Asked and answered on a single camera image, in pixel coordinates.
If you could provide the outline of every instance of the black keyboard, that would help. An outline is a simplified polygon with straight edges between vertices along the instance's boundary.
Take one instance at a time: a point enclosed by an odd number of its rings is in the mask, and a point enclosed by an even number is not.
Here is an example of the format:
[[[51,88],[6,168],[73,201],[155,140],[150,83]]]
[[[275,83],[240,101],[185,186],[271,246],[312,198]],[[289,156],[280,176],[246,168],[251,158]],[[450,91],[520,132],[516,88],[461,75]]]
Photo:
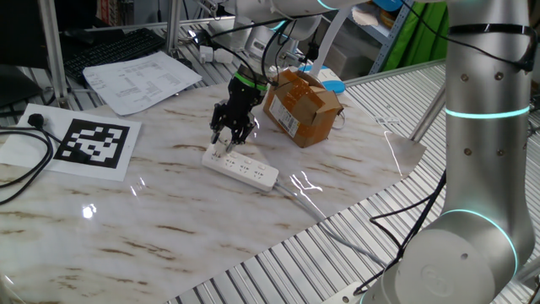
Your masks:
[[[165,39],[156,35],[152,30],[134,30],[127,33],[119,41],[93,46],[80,52],[64,62],[64,69],[67,76],[83,83],[83,70],[86,67],[133,59],[156,50],[164,44]]]

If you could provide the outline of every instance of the marble-pattern surface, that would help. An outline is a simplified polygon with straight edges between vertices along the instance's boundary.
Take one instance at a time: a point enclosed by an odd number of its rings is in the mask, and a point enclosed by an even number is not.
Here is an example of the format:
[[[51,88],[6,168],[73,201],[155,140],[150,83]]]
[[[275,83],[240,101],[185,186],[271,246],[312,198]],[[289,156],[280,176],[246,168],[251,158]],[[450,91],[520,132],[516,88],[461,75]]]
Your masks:
[[[314,225],[281,193],[202,167],[213,104],[227,97],[221,84],[127,117],[143,126],[124,182],[44,171],[1,206],[7,293],[25,303],[162,303]],[[322,143],[298,148],[259,106],[258,128],[236,149],[278,168],[326,215],[404,178],[424,152],[340,100],[347,124]],[[107,106],[90,112],[114,116]],[[0,164],[0,182],[25,170]]]

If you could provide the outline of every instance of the power strip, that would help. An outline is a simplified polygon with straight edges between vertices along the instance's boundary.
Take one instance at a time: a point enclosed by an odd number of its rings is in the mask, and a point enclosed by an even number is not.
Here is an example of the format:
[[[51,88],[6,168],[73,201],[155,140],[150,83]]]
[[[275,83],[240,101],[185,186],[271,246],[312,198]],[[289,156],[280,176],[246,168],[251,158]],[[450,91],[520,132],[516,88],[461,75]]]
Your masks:
[[[202,156],[202,165],[266,192],[272,191],[279,173],[274,167],[234,151],[217,156],[213,144]]]

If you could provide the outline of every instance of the green ring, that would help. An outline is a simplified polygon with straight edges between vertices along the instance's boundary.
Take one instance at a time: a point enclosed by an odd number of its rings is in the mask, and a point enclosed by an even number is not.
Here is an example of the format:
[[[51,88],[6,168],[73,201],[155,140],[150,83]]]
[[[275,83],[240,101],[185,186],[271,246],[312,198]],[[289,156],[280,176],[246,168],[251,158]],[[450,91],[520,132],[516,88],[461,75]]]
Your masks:
[[[249,79],[247,79],[247,78],[245,78],[245,77],[242,77],[240,74],[238,74],[238,72],[235,73],[235,77],[236,77],[239,81],[241,81],[242,83],[247,84],[247,85],[249,85],[249,86],[255,88],[255,84],[254,84],[252,81],[250,81]],[[256,88],[257,88],[258,90],[264,90],[264,91],[268,90],[268,88],[267,88],[266,86],[262,86],[262,85],[260,85],[260,84],[258,84],[258,85],[256,86]]]

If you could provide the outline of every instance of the cardboard box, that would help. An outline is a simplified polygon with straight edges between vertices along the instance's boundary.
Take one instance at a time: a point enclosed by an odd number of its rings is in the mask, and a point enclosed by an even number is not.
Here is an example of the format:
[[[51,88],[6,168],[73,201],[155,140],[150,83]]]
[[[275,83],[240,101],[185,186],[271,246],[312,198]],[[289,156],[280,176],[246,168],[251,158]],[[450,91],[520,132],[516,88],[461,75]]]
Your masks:
[[[279,85],[268,91],[264,112],[301,148],[326,139],[343,110],[336,94],[301,71],[285,70],[274,80]]]

